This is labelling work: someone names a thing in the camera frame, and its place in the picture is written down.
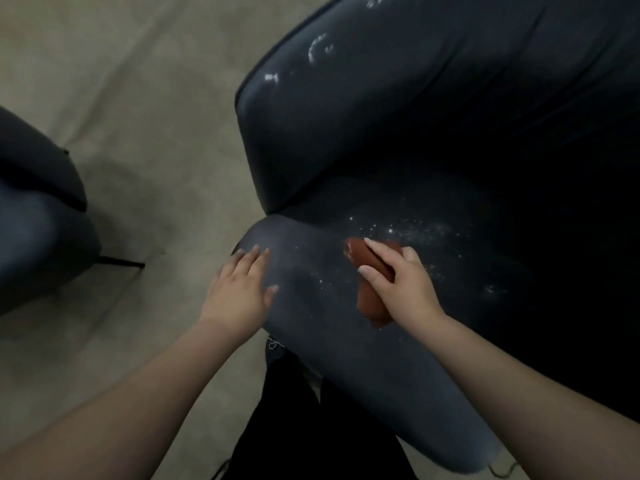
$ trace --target black pants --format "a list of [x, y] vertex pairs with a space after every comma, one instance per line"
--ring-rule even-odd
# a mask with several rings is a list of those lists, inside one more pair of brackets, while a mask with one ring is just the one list
[[291, 356], [268, 368], [224, 478], [267, 476], [416, 479], [391, 429], [327, 380], [318, 403]]

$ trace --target dark upholstery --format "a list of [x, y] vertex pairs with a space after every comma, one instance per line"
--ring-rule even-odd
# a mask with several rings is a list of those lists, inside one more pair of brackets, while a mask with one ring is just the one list
[[428, 351], [358, 315], [348, 236], [413, 246], [446, 312], [640, 419], [640, 0], [334, 0], [236, 110], [282, 290], [266, 329], [460, 472], [497, 439]]
[[75, 167], [0, 107], [0, 315], [89, 268], [100, 240]]

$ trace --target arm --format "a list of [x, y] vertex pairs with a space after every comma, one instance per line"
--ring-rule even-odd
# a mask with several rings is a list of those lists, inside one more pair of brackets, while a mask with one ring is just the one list
[[359, 272], [429, 348], [533, 480], [622, 480], [640, 471], [640, 424], [537, 373], [445, 315], [411, 248], [369, 247], [396, 271]]
[[3, 479], [148, 479], [220, 366], [260, 329], [268, 250], [239, 251], [209, 290], [199, 322], [149, 364], [0, 456]]

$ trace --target left hand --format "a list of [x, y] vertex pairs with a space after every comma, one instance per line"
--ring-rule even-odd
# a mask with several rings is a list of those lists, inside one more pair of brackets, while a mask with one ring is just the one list
[[278, 286], [262, 290], [270, 251], [238, 250], [213, 280], [200, 321], [215, 322], [243, 344], [264, 324]]

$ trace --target gray floor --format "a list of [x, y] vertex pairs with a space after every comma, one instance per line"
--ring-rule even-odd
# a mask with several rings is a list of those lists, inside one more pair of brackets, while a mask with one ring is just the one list
[[[213, 271], [263, 216], [234, 92], [322, 1], [0, 0], [0, 104], [71, 150], [105, 253], [148, 263], [94, 267], [2, 318], [0, 449], [194, 323]], [[205, 389], [156, 478], [206, 479], [229, 457], [260, 396], [265, 338]], [[408, 453], [421, 479], [456, 477]]]

